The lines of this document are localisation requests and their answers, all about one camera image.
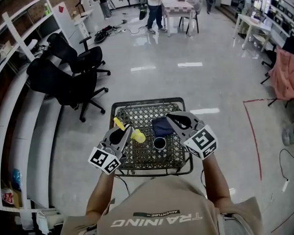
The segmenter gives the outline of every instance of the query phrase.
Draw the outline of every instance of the yellow toy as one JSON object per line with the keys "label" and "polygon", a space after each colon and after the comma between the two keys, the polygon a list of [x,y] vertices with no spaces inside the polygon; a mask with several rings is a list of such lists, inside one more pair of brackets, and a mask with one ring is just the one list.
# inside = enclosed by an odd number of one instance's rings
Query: yellow toy
{"label": "yellow toy", "polygon": [[[116,123],[116,125],[123,131],[125,131],[125,127],[124,125],[121,123],[120,120],[118,120],[116,117],[113,119],[114,122]],[[133,129],[132,135],[131,135],[131,139],[136,140],[138,143],[143,143],[146,140],[146,137],[143,133],[141,133],[141,131],[139,129]]]}

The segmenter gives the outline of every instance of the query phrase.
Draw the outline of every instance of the pink jacket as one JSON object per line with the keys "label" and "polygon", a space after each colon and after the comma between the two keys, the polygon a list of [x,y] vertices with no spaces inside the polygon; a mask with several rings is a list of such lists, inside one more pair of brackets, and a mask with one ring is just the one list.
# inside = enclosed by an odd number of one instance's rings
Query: pink jacket
{"label": "pink jacket", "polygon": [[269,71],[270,79],[278,99],[294,98],[294,55],[277,48],[276,62]]}

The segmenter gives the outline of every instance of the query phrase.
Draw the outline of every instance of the white floor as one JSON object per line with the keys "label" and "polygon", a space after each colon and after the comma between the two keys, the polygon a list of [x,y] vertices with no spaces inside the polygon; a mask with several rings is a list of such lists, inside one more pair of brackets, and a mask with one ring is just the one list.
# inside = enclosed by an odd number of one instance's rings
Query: white floor
{"label": "white floor", "polygon": [[[262,58],[251,43],[242,50],[243,40],[232,38],[234,24],[220,12],[207,15],[205,8],[198,17],[199,34],[185,35],[178,26],[178,18],[171,23],[172,35],[150,35],[145,29],[147,18],[139,21],[137,8],[113,12],[113,18],[103,26],[118,25],[128,20],[122,29],[130,29],[106,39],[100,47],[111,76],[100,74],[98,88],[109,88],[108,93],[95,97],[106,109],[90,105],[86,122],[79,121],[78,111],[64,107],[58,126],[51,166],[51,203],[66,215],[83,215],[88,198],[95,187],[99,173],[87,159],[94,146],[109,127],[111,106],[115,102],[182,97],[186,110],[215,109],[213,114],[197,115],[209,124],[219,139],[215,152],[220,167],[233,188],[235,203],[256,196],[263,223],[269,234],[294,212],[294,159],[281,154],[281,164],[290,179],[282,192],[284,178],[279,165],[279,152],[284,148],[281,131],[294,118],[294,103],[285,109],[277,101],[267,107],[267,101],[244,101],[274,98],[270,81],[264,85],[268,68],[261,65]],[[180,63],[198,63],[202,66],[180,68]],[[251,125],[258,144],[260,169]],[[294,154],[294,147],[288,148]],[[194,158],[194,170],[182,176],[198,186],[202,162]],[[149,178],[124,178],[132,192]],[[120,203],[127,197],[122,181],[115,179],[113,197]],[[294,214],[273,234],[294,234]]]}

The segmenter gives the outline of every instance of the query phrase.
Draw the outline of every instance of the metal tray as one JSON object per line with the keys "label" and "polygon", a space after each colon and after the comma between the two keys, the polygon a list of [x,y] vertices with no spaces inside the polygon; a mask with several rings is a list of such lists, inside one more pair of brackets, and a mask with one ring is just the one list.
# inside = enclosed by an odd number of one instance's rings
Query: metal tray
{"label": "metal tray", "polygon": [[[166,148],[159,152],[153,148],[155,139],[151,120],[165,116],[174,111],[185,111],[182,98],[161,98],[118,102],[112,105],[110,128],[115,126],[113,118],[130,124],[144,133],[146,141],[142,144],[130,140],[124,149],[127,156],[125,163],[119,167],[120,176],[165,176],[188,174],[193,170],[193,158],[180,144],[179,136],[174,132],[166,136]],[[190,170],[180,172],[181,168],[189,162]]]}

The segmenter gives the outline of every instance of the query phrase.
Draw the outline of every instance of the office chair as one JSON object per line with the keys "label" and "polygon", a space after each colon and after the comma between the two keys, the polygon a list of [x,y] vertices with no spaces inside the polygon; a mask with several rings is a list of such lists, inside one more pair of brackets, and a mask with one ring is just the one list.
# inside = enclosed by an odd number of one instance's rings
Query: office chair
{"label": "office chair", "polygon": [[83,73],[96,69],[96,72],[106,72],[108,76],[110,76],[111,72],[109,70],[97,69],[101,64],[104,65],[105,62],[102,60],[102,51],[99,46],[88,50],[86,41],[89,39],[91,39],[91,37],[85,38],[79,42],[80,44],[84,44],[85,52],[77,55],[76,50],[73,49],[61,35],[53,33],[47,39],[49,43],[48,50],[50,50],[54,56],[69,63],[73,73]]}
{"label": "office chair", "polygon": [[[193,17],[193,19],[196,20],[196,24],[197,24],[197,33],[199,33],[197,16],[200,14],[200,10],[201,10],[201,2],[200,2],[200,1],[194,4],[194,9],[195,9],[195,11],[196,11],[196,14],[195,14],[195,16]],[[179,25],[178,25],[179,27],[181,26],[181,23],[182,23],[182,17],[180,18],[180,23],[179,23]],[[190,28],[190,24],[188,24],[188,26],[187,26],[186,35],[187,35],[187,33],[188,33],[188,29],[189,29],[189,28]]]}
{"label": "office chair", "polygon": [[[286,50],[289,53],[294,54],[294,36],[290,36],[286,39],[285,44],[283,45],[282,49]],[[267,51],[267,55],[271,61],[271,64],[269,64],[265,61],[261,62],[262,65],[267,65],[270,69],[273,68],[275,61],[276,61],[276,52],[274,50],[275,50],[275,47],[273,48],[273,50]]]}
{"label": "office chair", "polygon": [[91,70],[75,77],[71,77],[64,71],[58,69],[50,60],[36,58],[27,68],[30,88],[54,96],[61,105],[70,105],[75,110],[80,103],[83,104],[79,120],[85,122],[85,109],[88,103],[105,110],[91,99],[102,91],[108,92],[108,88],[95,91],[97,83],[97,72]]}

